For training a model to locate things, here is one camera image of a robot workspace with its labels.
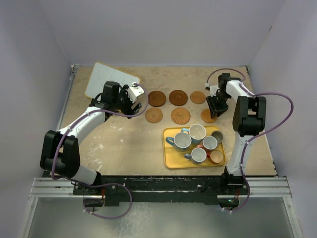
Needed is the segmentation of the blue patterned mug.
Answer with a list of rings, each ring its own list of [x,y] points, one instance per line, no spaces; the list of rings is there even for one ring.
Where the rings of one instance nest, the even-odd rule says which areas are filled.
[[[185,132],[179,132],[174,137],[168,136],[165,140],[178,152],[186,151],[192,143],[190,135]]]

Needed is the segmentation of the large light blue mug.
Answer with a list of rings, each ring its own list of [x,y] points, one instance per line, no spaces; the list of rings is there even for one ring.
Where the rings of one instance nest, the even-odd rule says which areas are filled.
[[[200,144],[207,134],[206,128],[201,124],[193,124],[189,128],[182,128],[181,132],[188,133],[194,145]]]

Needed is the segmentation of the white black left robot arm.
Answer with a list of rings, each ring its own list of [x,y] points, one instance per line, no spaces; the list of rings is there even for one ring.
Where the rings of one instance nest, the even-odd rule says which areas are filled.
[[[112,115],[128,119],[141,115],[147,106],[138,99],[146,96],[144,88],[136,82],[121,86],[118,82],[107,81],[79,118],[58,131],[49,130],[45,134],[40,167],[49,171],[53,179],[81,182],[90,194],[99,193],[102,189],[102,182],[97,179],[99,174],[81,163],[79,146]]]

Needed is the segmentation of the light wooden round coaster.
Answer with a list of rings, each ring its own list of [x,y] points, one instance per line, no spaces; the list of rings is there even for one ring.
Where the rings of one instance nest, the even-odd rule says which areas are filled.
[[[212,118],[210,110],[204,109],[201,112],[201,119],[206,123],[214,123],[217,120],[217,117]]]

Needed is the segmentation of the large woven rattan coaster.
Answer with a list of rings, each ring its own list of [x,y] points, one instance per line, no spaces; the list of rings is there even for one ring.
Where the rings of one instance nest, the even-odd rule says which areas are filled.
[[[176,124],[186,124],[189,122],[191,115],[185,108],[176,108],[171,112],[171,119]]]

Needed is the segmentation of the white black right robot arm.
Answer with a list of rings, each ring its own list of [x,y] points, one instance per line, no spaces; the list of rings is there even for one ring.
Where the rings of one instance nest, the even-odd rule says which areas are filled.
[[[218,77],[216,92],[206,97],[212,119],[228,110],[229,99],[236,102],[232,119],[235,142],[230,161],[221,175],[220,188],[226,194],[232,194],[238,186],[246,185],[243,176],[253,144],[251,138],[264,130],[266,119],[266,98],[255,96],[239,78],[222,73]]]

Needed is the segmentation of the dark brown wooden coaster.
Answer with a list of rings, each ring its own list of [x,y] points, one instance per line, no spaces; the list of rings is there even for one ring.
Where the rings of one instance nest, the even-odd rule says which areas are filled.
[[[152,91],[148,94],[149,104],[153,107],[160,107],[166,102],[166,95],[162,91]]]
[[[187,103],[188,96],[182,90],[174,90],[169,95],[169,101],[175,106],[182,106]]]

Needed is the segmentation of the small woven rattan coaster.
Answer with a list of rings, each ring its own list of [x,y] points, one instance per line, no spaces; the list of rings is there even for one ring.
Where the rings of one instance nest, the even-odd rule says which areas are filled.
[[[159,108],[150,108],[146,110],[145,118],[150,123],[158,123],[163,118],[162,110]]]

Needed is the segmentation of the black aluminium robot base frame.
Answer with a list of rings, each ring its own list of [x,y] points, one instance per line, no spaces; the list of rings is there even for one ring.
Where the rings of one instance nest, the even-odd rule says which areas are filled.
[[[85,206],[120,203],[202,203],[235,210],[246,198],[291,197],[287,178],[219,176],[99,176],[94,186],[51,177],[34,179],[31,198],[81,198]]]

